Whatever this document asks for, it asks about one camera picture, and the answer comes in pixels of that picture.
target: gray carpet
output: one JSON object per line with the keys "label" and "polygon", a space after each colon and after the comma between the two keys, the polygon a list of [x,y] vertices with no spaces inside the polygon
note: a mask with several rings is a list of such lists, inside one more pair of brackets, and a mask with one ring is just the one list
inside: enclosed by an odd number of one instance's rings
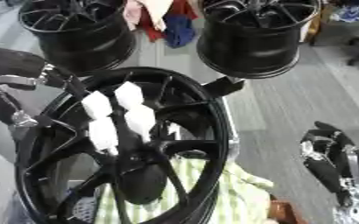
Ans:
{"label": "gray carpet", "polygon": [[[198,32],[202,24],[202,19],[194,21]],[[320,120],[346,130],[359,145],[359,63],[345,65],[359,48],[344,45],[355,35],[359,23],[326,25],[316,47],[301,46],[293,70],[269,80],[247,80],[243,90],[228,97],[241,138],[237,162],[247,172],[275,182],[271,193],[291,201],[311,224],[332,223],[335,202],[303,167],[299,140]],[[164,67],[201,83],[212,81],[219,74],[201,63],[195,44],[196,40],[173,50],[163,41],[150,43],[138,32],[137,50],[122,67]],[[0,46],[39,53],[36,39],[18,24],[15,10],[0,17]],[[10,92],[38,113],[60,91],[42,87],[34,93]],[[0,154],[12,161],[13,146],[1,124],[0,137]]]}

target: red clothing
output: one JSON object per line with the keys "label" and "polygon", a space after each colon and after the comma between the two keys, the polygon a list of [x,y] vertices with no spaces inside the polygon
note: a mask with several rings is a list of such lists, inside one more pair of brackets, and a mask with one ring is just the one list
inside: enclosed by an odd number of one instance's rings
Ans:
{"label": "red clothing", "polygon": [[[187,0],[174,0],[170,10],[167,13],[173,15],[186,15],[190,19],[197,18],[197,15],[194,13],[194,9]],[[164,37],[163,32],[157,31],[153,27],[150,15],[148,14],[146,8],[142,9],[140,23],[138,26],[145,30],[145,33],[151,42],[155,42],[155,40],[162,39]]]}

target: white cloth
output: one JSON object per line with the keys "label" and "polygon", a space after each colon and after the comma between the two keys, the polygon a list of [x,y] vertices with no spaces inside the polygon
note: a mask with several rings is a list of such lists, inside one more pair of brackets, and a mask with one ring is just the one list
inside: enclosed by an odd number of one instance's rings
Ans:
{"label": "white cloth", "polygon": [[164,31],[165,21],[163,16],[168,12],[170,6],[172,6],[173,0],[137,0],[140,2],[150,14],[152,23],[155,26],[155,30]]}
{"label": "white cloth", "polygon": [[141,9],[143,5],[137,0],[128,0],[123,11],[123,17],[131,31],[136,30],[136,25],[140,22]]}

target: rim lip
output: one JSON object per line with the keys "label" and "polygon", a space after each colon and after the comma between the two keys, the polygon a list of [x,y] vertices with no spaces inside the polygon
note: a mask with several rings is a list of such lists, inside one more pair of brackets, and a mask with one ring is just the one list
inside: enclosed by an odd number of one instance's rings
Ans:
{"label": "rim lip", "polygon": [[201,9],[201,13],[202,13],[203,17],[206,19],[206,22],[213,22],[213,23],[217,23],[219,25],[226,25],[227,27],[231,27],[233,29],[240,29],[242,31],[247,31],[247,32],[257,32],[257,31],[281,31],[281,30],[292,29],[294,27],[304,25],[305,23],[307,23],[311,19],[313,19],[320,12],[320,6],[321,6],[320,0],[312,0],[312,1],[315,3],[315,6],[314,6],[314,10],[313,10],[312,14],[310,14],[308,17],[302,19],[301,21],[299,21],[296,24],[290,24],[290,25],[274,27],[274,28],[249,28],[249,27],[244,27],[239,24],[227,24],[220,20],[213,19],[209,15],[207,15],[207,13],[204,11],[204,6],[203,6],[203,3],[205,2],[205,0],[199,0],[198,5],[199,5],[199,8]]}
{"label": "rim lip", "polygon": [[30,27],[29,25],[27,25],[25,23],[25,21],[22,19],[23,13],[26,10],[26,8],[29,6],[29,4],[32,4],[32,0],[27,1],[26,3],[23,4],[23,6],[20,8],[20,10],[18,11],[18,22],[26,29],[29,30],[31,32],[34,33],[54,33],[54,34],[61,34],[61,33],[69,33],[69,32],[83,32],[86,29],[94,29],[97,27],[100,27],[101,25],[106,25],[108,22],[112,21],[113,18],[122,18],[123,16],[123,11],[125,9],[125,1],[123,0],[123,2],[121,3],[121,5],[116,9],[116,11],[111,14],[110,16],[104,18],[103,20],[99,21],[96,24],[89,24],[86,26],[83,26],[81,28],[74,28],[74,29],[69,29],[69,30],[65,30],[65,31],[42,31],[39,29],[35,29]]}
{"label": "rim lip", "polygon": [[[131,42],[130,42],[130,47],[128,49],[128,51],[126,51],[126,53],[124,53],[122,55],[121,58],[118,58],[118,59],[115,59],[113,60],[112,62],[110,62],[108,65],[106,66],[101,66],[101,67],[97,67],[97,68],[94,68],[94,69],[91,69],[91,70],[87,70],[87,71],[78,71],[75,76],[76,77],[89,77],[89,76],[92,76],[92,75],[96,75],[98,73],[105,73],[106,71],[108,70],[113,70],[114,68],[116,67],[119,67],[121,64],[123,64],[136,50],[136,38],[134,35],[130,35],[131,37]],[[65,66],[59,66],[57,65],[57,67],[60,67],[62,69],[65,69],[65,70],[69,70],[67,69]]]}
{"label": "rim lip", "polygon": [[[184,74],[177,73],[171,70],[165,70],[161,68],[156,67],[126,67],[126,68],[120,68],[113,71],[108,71],[106,74],[103,75],[97,75],[95,77],[91,77],[89,79],[86,79],[83,81],[88,87],[98,85],[98,83],[103,83],[105,80],[110,79],[110,77],[113,77],[115,73],[117,74],[128,74],[129,72],[146,72],[146,73],[166,73],[173,75],[184,84],[187,85],[190,89],[192,89],[196,94],[198,94],[202,98],[206,98],[206,100],[213,99],[209,93],[203,89],[202,85],[196,82],[195,80],[192,80],[188,77],[186,77]],[[69,99],[71,99],[71,96],[68,93],[63,93],[60,96],[58,96],[56,99],[54,99],[41,114],[50,114],[54,112],[56,109],[60,108],[64,103],[68,102]],[[215,166],[210,165],[213,173],[210,174],[208,177],[206,184],[202,183],[205,188],[200,191],[198,194],[196,194],[197,197],[189,197],[189,204],[183,209],[178,209],[178,204],[171,209],[169,209],[167,212],[162,213],[160,216],[153,218],[151,220],[142,222],[143,224],[152,224],[152,223],[161,223],[161,224],[169,224],[172,223],[171,220],[184,220],[187,217],[190,217],[193,215],[195,208],[200,207],[203,205],[207,199],[211,197],[214,193],[214,189],[218,184],[219,177],[222,174],[222,171],[224,169],[224,165],[226,164],[228,152],[229,152],[229,131],[228,127],[224,122],[223,112],[222,108],[219,106],[219,104],[216,101],[211,102],[209,105],[210,112],[213,113],[213,116],[215,116],[215,126],[217,128],[217,131],[215,134],[216,139],[220,140],[218,142],[219,148],[220,148],[220,158],[222,159],[216,159]],[[27,136],[18,144],[18,156],[17,156],[17,162],[15,167],[15,179],[16,179],[16,187],[18,189],[18,193],[20,195],[20,198],[22,200],[23,206],[26,208],[29,215],[32,217],[33,220],[35,220],[39,224],[53,224],[57,223],[54,221],[49,221],[47,217],[45,216],[45,213],[41,213],[37,207],[37,204],[40,204],[39,206],[42,207],[45,203],[42,203],[39,199],[33,199],[31,195],[29,195],[27,186],[30,188],[32,187],[31,181],[26,180],[25,178],[25,168],[28,167],[28,165],[31,163],[31,154],[34,151],[33,146],[38,138],[38,129],[29,129]],[[194,186],[192,191],[188,192],[187,195],[192,195],[194,193],[194,189],[199,184],[199,180],[197,184]]]}
{"label": "rim lip", "polygon": [[197,41],[197,54],[199,55],[199,58],[210,68],[214,69],[216,72],[225,74],[230,77],[236,77],[241,79],[249,79],[249,80],[262,80],[262,79],[268,79],[275,76],[279,76],[280,74],[284,74],[288,71],[290,71],[297,63],[299,62],[299,49],[297,49],[297,52],[295,53],[295,57],[290,61],[290,63],[280,67],[279,69],[275,69],[268,72],[262,72],[262,73],[246,73],[241,71],[234,71],[227,68],[224,68],[222,66],[219,66],[218,64],[212,62],[200,49],[201,45],[201,38]]}

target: wheel spoke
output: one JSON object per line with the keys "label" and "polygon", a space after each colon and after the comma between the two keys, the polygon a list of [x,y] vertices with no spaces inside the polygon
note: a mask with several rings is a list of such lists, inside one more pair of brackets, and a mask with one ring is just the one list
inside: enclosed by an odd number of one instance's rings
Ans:
{"label": "wheel spoke", "polygon": [[230,3],[237,3],[238,5],[242,6],[243,8],[246,8],[246,4],[243,3],[242,1],[238,1],[238,0],[225,0],[225,1],[221,1],[221,2],[217,2],[217,3],[212,3],[209,6],[205,7],[204,10],[205,11],[209,11],[212,10],[213,8],[217,8],[219,6],[224,6],[226,4],[230,4]]}
{"label": "wheel spoke", "polygon": [[316,9],[316,6],[306,3],[281,3],[280,5],[283,5],[284,7],[303,7],[311,10]]}
{"label": "wheel spoke", "polygon": [[236,17],[236,16],[238,16],[238,15],[240,15],[240,14],[242,14],[242,13],[246,13],[246,12],[248,12],[248,11],[249,11],[248,9],[240,10],[240,11],[234,13],[233,15],[230,15],[230,16],[224,18],[224,19],[222,20],[222,22],[226,22],[227,20],[229,20],[229,19],[231,19],[231,18],[233,18],[233,17]]}
{"label": "wheel spoke", "polygon": [[257,28],[267,28],[267,25],[260,20],[260,17],[258,17],[254,10],[250,10],[250,15],[256,23]]}
{"label": "wheel spoke", "polygon": [[92,144],[91,147],[86,148],[83,152],[92,157],[100,166],[112,164],[113,159],[116,157],[107,150],[96,150]]}
{"label": "wheel spoke", "polygon": [[46,171],[48,166],[58,163],[60,160],[70,158],[73,155],[85,152],[86,144],[91,145],[86,137],[74,137],[66,141],[61,146],[57,147],[47,157],[39,160],[37,163],[30,166],[26,173],[43,172]]}
{"label": "wheel spoke", "polygon": [[49,3],[47,1],[44,0],[37,0],[37,1],[32,1],[34,4],[36,5],[40,5],[41,8],[43,9],[47,9],[50,7],[54,7],[55,9],[65,9],[67,7],[67,3],[65,1],[61,1],[61,0],[54,0],[54,1],[50,1]]}
{"label": "wheel spoke", "polygon": [[124,84],[125,82],[127,81],[130,81],[130,78],[133,76],[133,72],[128,72],[125,77],[123,77],[123,83]]}
{"label": "wheel spoke", "polygon": [[56,214],[59,219],[72,220],[73,216],[71,215],[74,205],[81,198],[93,192],[96,187],[101,186],[104,183],[108,183],[108,176],[104,174],[104,169],[105,167],[102,167],[84,182],[71,190],[71,192],[62,200],[56,209]]}
{"label": "wheel spoke", "polygon": [[52,15],[45,21],[45,27],[51,31],[60,31],[61,27],[67,22],[67,19],[62,15]]}
{"label": "wheel spoke", "polygon": [[179,197],[179,203],[186,204],[188,202],[187,192],[185,191],[185,188],[182,185],[180,178],[178,177],[174,168],[172,168],[172,164],[170,163],[169,157],[164,155],[161,151],[158,150],[155,150],[154,154],[155,154],[157,165],[160,166],[162,171],[165,172],[167,177],[174,185],[174,188],[177,191]]}
{"label": "wheel spoke", "polygon": [[110,1],[103,1],[103,0],[87,0],[87,5],[91,4],[100,4],[107,7],[111,7]]}
{"label": "wheel spoke", "polygon": [[288,18],[290,18],[290,20],[293,23],[298,23],[299,21],[292,15],[292,13],[290,11],[288,11],[284,6],[282,6],[281,4],[275,4],[274,8],[279,11],[280,13],[284,14],[285,16],[287,16]]}
{"label": "wheel spoke", "polygon": [[38,19],[37,22],[32,25],[32,28],[40,29],[41,26],[47,21],[47,19],[49,19],[53,15],[54,12],[56,12],[56,10],[47,10],[46,13],[43,14],[41,18]]}
{"label": "wheel spoke", "polygon": [[22,13],[22,16],[23,16],[23,17],[43,16],[43,15],[46,14],[48,11],[57,12],[58,10],[56,10],[56,9],[51,9],[51,10],[32,10],[32,11],[28,11],[28,12],[23,12],[23,13]]}
{"label": "wheel spoke", "polygon": [[182,104],[178,106],[170,106],[166,108],[162,108],[156,112],[157,118],[160,116],[168,116],[173,113],[180,113],[184,110],[203,110],[206,106],[209,105],[211,101],[199,101],[199,102],[192,102],[188,104]]}
{"label": "wheel spoke", "polygon": [[121,224],[131,224],[130,218],[128,216],[128,213],[126,212],[126,203],[125,203],[125,197],[123,196],[123,193],[120,191],[118,187],[118,177],[114,177],[115,183],[110,183],[111,190],[114,193],[114,198],[116,201],[116,210],[118,212],[118,217],[120,218]]}
{"label": "wheel spoke", "polygon": [[74,126],[72,126],[66,122],[62,122],[62,121],[55,120],[55,119],[52,119],[52,122],[53,122],[53,127],[59,128],[60,130],[64,130],[67,132],[71,132],[76,136],[77,131]]}
{"label": "wheel spoke", "polygon": [[169,158],[186,151],[203,151],[209,158],[219,157],[219,144],[214,140],[179,140],[162,144],[161,151]]}
{"label": "wheel spoke", "polygon": [[171,81],[172,81],[172,76],[168,76],[165,79],[165,81],[163,82],[162,88],[160,89],[159,94],[157,96],[157,99],[155,100],[156,102],[161,102],[162,101],[162,98],[165,95],[165,93],[166,93],[166,91],[168,89],[169,83]]}

